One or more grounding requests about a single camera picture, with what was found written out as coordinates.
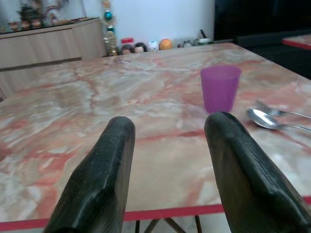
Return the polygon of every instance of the marble table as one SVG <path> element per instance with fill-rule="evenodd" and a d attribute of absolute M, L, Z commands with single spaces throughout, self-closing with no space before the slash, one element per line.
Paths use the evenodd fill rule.
<path fill-rule="evenodd" d="M 311 34 L 285 38 L 283 44 L 311 50 Z"/>
<path fill-rule="evenodd" d="M 59 65 L 0 103 L 0 230 L 43 227 L 115 116 L 136 125 L 125 220 L 221 212 L 200 81 L 200 69 L 215 64 L 242 69 L 231 113 L 310 202 L 310 135 L 266 130 L 245 115 L 256 99 L 310 113 L 306 79 L 224 43 Z"/>

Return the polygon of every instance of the black television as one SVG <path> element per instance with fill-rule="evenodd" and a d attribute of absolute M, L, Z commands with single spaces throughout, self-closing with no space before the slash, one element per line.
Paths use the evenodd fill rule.
<path fill-rule="evenodd" d="M 303 29 L 311 29 L 311 0 L 215 0 L 215 40 Z"/>

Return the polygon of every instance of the spoon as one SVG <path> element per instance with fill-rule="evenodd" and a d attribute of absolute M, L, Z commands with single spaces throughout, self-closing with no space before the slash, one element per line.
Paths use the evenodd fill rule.
<path fill-rule="evenodd" d="M 272 116 L 258 110 L 258 109 L 248 109 L 246 111 L 246 114 L 248 115 L 249 118 L 256 124 L 267 128 L 271 130 L 282 130 L 283 128 L 286 127 L 292 127 L 292 128 L 297 128 L 300 130 L 304 130 L 307 132 L 311 133 L 311 129 L 308 129 L 306 127 L 298 126 L 298 125 L 285 125 L 285 124 L 280 124 L 276 119 L 274 119 Z"/>

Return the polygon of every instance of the red table edge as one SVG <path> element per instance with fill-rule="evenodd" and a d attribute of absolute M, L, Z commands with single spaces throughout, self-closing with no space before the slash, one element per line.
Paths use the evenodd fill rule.
<path fill-rule="evenodd" d="M 291 41 L 291 40 L 287 40 L 287 39 L 283 39 L 283 44 L 288 45 L 288 46 L 298 47 L 298 48 L 301 48 L 304 50 L 311 50 L 311 45 L 307 45 L 307 44 L 303 44 L 300 42 L 295 42 L 295 41 Z"/>
<path fill-rule="evenodd" d="M 307 204 L 311 205 L 311 196 L 304 197 L 304 200 Z M 221 204 L 185 207 L 185 208 L 161 209 L 161 210 L 132 211 L 132 212 L 125 212 L 124 221 L 207 215 L 222 212 L 224 212 L 224 209 Z M 34 228 L 44 228 L 47 225 L 48 221 L 49 219 L 45 218 L 45 219 L 14 221 L 14 222 L 0 222 L 0 231 L 16 231 Z"/>

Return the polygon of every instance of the red jar lid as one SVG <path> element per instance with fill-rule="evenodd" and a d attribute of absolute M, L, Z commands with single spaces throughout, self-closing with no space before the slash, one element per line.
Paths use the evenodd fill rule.
<path fill-rule="evenodd" d="M 129 38 L 123 38 L 121 39 L 122 44 L 129 44 L 129 43 L 134 43 L 134 39 L 129 37 Z"/>

